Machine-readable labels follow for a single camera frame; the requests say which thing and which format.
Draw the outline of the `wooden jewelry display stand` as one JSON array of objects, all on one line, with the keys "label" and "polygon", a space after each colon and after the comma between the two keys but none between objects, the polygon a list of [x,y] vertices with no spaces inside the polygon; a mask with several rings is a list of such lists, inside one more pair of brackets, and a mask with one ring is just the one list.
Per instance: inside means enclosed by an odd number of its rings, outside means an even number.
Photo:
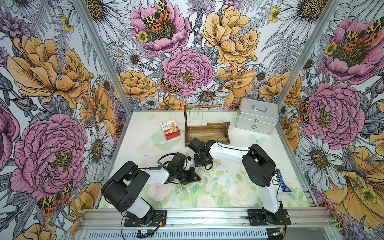
[{"label": "wooden jewelry display stand", "polygon": [[185,147],[188,147],[194,138],[207,142],[209,140],[221,139],[221,143],[225,145],[230,144],[229,128],[230,122],[226,123],[207,123],[206,125],[200,124],[197,126],[191,126],[188,124],[187,113],[190,109],[204,110],[209,108],[219,108],[222,105],[206,105],[206,106],[184,106],[184,119],[185,119]]}]

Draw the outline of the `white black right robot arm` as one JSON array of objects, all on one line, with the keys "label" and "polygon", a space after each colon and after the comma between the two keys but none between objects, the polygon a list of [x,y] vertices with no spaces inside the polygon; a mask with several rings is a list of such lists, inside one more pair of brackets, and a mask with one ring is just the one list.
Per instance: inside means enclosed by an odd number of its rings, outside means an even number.
[{"label": "white black right robot arm", "polygon": [[289,226],[291,219],[283,203],[278,199],[278,178],[276,164],[257,144],[248,148],[233,147],[209,140],[204,143],[197,138],[191,140],[188,147],[195,153],[197,167],[206,167],[214,159],[242,164],[250,180],[261,188],[263,207],[260,210],[248,210],[251,226]]}]

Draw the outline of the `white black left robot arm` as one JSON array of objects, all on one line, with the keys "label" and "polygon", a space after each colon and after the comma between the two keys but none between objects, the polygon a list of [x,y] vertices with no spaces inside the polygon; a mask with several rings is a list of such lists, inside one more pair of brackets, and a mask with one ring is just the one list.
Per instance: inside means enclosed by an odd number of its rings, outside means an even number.
[{"label": "white black left robot arm", "polygon": [[147,185],[181,184],[199,182],[201,177],[189,163],[192,158],[181,153],[170,153],[160,157],[156,167],[139,167],[126,162],[102,186],[101,194],[120,213],[141,226],[151,224],[156,218],[153,207],[140,198]]}]

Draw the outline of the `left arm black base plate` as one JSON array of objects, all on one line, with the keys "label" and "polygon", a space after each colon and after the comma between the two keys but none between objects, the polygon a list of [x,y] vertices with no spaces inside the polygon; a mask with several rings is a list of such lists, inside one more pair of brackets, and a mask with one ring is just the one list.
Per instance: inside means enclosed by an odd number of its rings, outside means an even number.
[{"label": "left arm black base plate", "polygon": [[124,220],[125,227],[164,227],[167,221],[167,210],[153,210],[143,217],[137,216],[128,212]]}]

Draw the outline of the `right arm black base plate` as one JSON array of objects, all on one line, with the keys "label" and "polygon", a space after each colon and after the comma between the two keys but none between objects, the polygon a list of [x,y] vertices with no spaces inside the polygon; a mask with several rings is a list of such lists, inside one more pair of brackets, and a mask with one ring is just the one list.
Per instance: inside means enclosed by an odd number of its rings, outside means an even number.
[{"label": "right arm black base plate", "polygon": [[280,209],[276,213],[265,209],[250,209],[245,219],[251,226],[290,226],[292,224],[286,209]]}]

